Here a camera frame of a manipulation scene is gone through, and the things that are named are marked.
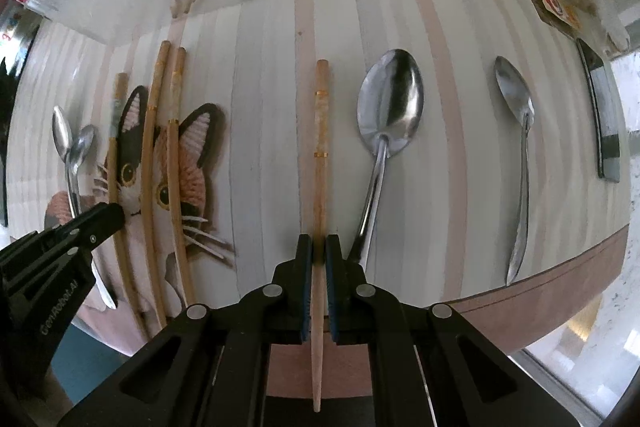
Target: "calico cat pattern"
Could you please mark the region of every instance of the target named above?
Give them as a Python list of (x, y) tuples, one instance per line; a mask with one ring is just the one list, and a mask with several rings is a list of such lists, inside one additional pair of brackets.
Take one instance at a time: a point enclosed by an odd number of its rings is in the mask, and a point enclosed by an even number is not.
[[(151, 303), (150, 281), (146, 270), (145, 245), (143, 238), (142, 216), (140, 214), (140, 161), (142, 155), (142, 133), (148, 100), (145, 86), (136, 87), (124, 106), (118, 130), (118, 202), (125, 212), (126, 241), (129, 259), (133, 270), (134, 283), (139, 294), (140, 312), (143, 314), (147, 329), (151, 334), (159, 330), (154, 318)], [(213, 103), (205, 103), (195, 109), (178, 128), (180, 208), (184, 238), (188, 245), (188, 254), (193, 251), (209, 253), (217, 261), (232, 263), (232, 246), (204, 230), (209, 220), (205, 213), (212, 203), (211, 190), (207, 190), (204, 166), (212, 155), (222, 133), (223, 113)], [(153, 152), (153, 220), (154, 247), (158, 260), (158, 271), (163, 286), (165, 311), (175, 317), (184, 308), (184, 292), (177, 274), (177, 265), (173, 248), (171, 217), (168, 206), (168, 188), (166, 184), (166, 140), (165, 126), (157, 126), (154, 133)], [(106, 165), (98, 165), (94, 178), (94, 195), (84, 196), (83, 206), (88, 208), (99, 201), (108, 200)], [(47, 206), (45, 226), (66, 223), (71, 215), (66, 192), (58, 192)], [(100, 248), (100, 256), (111, 274), (117, 270), (111, 243)]]

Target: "wooden chopstick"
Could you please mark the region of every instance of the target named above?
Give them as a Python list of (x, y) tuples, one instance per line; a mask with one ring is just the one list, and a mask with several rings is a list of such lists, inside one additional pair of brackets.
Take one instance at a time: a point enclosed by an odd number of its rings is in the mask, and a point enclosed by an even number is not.
[(156, 260), (154, 248), (154, 216), (153, 216), (153, 154), (154, 154), (154, 131), (156, 127), (156, 114), (158, 113), (158, 99), (160, 98), (160, 88), (164, 77), (167, 57), (171, 43), (163, 41), (160, 45), (154, 77), (151, 81), (151, 90), (146, 106), (145, 127), (142, 133), (142, 158), (140, 161), (140, 182), (142, 191), (140, 194), (140, 213), (142, 214), (142, 225), (145, 236), (145, 258), (146, 269), (148, 269), (151, 283), (151, 295), (154, 300), (154, 310), (161, 328), (166, 326), (166, 315), (164, 313), (164, 303), (162, 302), (162, 286), (158, 272), (158, 262)]
[[(129, 75), (127, 73), (118, 73), (116, 75), (113, 93), (111, 128), (109, 129), (109, 150), (107, 153), (107, 189), (110, 203), (118, 203), (118, 128), (120, 126), (120, 117), (122, 116), (122, 108), (125, 97), (127, 96), (128, 87)], [(140, 335), (143, 339), (147, 340), (148, 334), (146, 333), (142, 317), (140, 317), (138, 313), (140, 305), (138, 302), (138, 294), (134, 290), (133, 275), (124, 230), (118, 230), (113, 234), (113, 248), (116, 253), (118, 269), (122, 275), (124, 295), (127, 301), (129, 301)]]
[(316, 64), (316, 151), (314, 176), (314, 257), (311, 269), (311, 385), (314, 411), (319, 412), (322, 398), (322, 354), (324, 351), (324, 302), (326, 273), (326, 193), (329, 162), (329, 62)]
[(184, 290), (184, 300), (187, 306), (195, 304), (195, 291), (191, 280), (189, 261), (184, 244), (184, 231), (182, 230), (182, 211), (180, 208), (180, 162), (178, 128), (180, 125), (180, 95), (182, 93), (182, 72), (184, 71), (184, 59), (187, 52), (184, 48), (178, 49), (175, 57), (174, 73), (171, 76), (171, 114), (166, 132), (166, 184), (169, 189), (169, 211), (171, 224), (174, 229), (175, 260)]

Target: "cat ear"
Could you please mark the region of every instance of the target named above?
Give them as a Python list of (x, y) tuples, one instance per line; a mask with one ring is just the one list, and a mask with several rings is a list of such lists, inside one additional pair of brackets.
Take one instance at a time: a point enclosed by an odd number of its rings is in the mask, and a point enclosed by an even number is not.
[(180, 144), (197, 158), (199, 168), (211, 152), (214, 138), (221, 124), (222, 111), (214, 103), (201, 105), (180, 124), (178, 130)]
[(131, 92), (120, 117), (120, 134), (144, 123), (147, 97), (146, 86), (138, 86)]

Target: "stainless steel spoon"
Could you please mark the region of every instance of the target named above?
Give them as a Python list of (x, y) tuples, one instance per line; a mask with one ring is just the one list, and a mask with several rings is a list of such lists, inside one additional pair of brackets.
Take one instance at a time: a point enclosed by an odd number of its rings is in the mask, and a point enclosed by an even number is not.
[(386, 52), (365, 76), (358, 95), (358, 127), (376, 157), (358, 233), (348, 259), (367, 269), (386, 159), (414, 137), (424, 105), (422, 77), (414, 58), (404, 50)]
[[(94, 141), (95, 127), (87, 125), (80, 130), (80, 133), (74, 140), (71, 150), (66, 156), (65, 177), (66, 187), (69, 195), (69, 206), (71, 207), (71, 216), (78, 217), (81, 213), (80, 206), (80, 190), (78, 189), (78, 170), (91, 149)], [(116, 299), (110, 294), (107, 286), (104, 284), (95, 259), (91, 259), (91, 271), (95, 277), (95, 285), (98, 286), (98, 292), (102, 301), (111, 309), (116, 309)]]
[(535, 110), (533, 101), (524, 78), (520, 72), (504, 57), (496, 57), (495, 79), (502, 91), (502, 95), (522, 126), (520, 134), (520, 202), (518, 203), (518, 228), (516, 239), (511, 251), (509, 266), (507, 269), (506, 283), (510, 285), (522, 266), (525, 250), (527, 250), (527, 237), (529, 235), (529, 150), (527, 148), (527, 136), (533, 126)]
[(53, 108), (51, 126), (53, 129), (53, 143), (56, 146), (56, 151), (58, 151), (58, 156), (63, 162), (66, 162), (66, 156), (71, 150), (74, 136), (71, 133), (71, 127), (66, 119), (65, 112), (58, 105)]

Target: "screw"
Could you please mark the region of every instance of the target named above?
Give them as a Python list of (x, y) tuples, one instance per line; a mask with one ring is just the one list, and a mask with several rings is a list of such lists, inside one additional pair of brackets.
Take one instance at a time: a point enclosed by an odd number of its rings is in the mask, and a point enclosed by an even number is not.
[(266, 297), (278, 297), (282, 293), (282, 286), (278, 284), (268, 284), (262, 288), (262, 293), (264, 293)]
[(191, 320), (197, 321), (203, 318), (207, 314), (207, 307), (202, 304), (194, 304), (187, 310), (187, 317)]
[(376, 294), (376, 288), (370, 284), (361, 284), (356, 288), (356, 293), (360, 297), (372, 297)]
[(433, 313), (434, 317), (437, 317), (439, 319), (448, 319), (451, 316), (451, 308), (449, 308), (446, 304), (440, 302), (433, 305), (433, 308), (431, 308), (431, 313)]

